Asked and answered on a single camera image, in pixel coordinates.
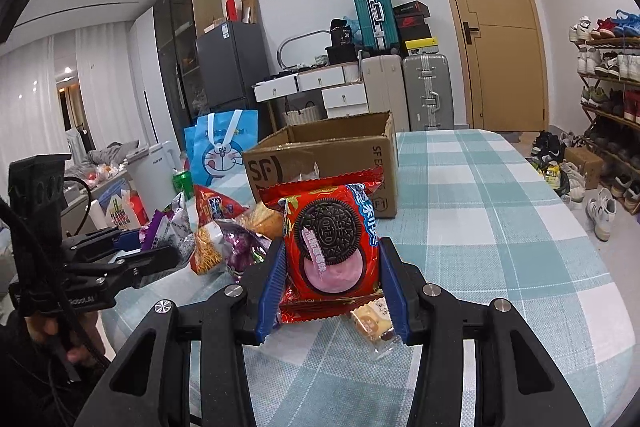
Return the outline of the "person's left hand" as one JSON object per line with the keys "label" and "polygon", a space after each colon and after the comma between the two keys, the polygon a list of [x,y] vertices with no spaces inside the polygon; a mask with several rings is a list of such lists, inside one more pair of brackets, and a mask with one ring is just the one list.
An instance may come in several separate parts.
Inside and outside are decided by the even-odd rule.
{"label": "person's left hand", "polygon": [[[104,357],[106,350],[101,337],[101,329],[99,329],[101,325],[99,312],[81,313],[78,315],[78,320],[91,344],[96,348],[96,352]],[[60,340],[63,346],[67,346],[66,359],[70,363],[91,366],[98,361],[73,329],[70,329],[66,324],[60,327],[55,317],[34,314],[31,317],[26,317],[25,321],[29,336],[35,343],[47,343],[51,338],[55,338]]]}

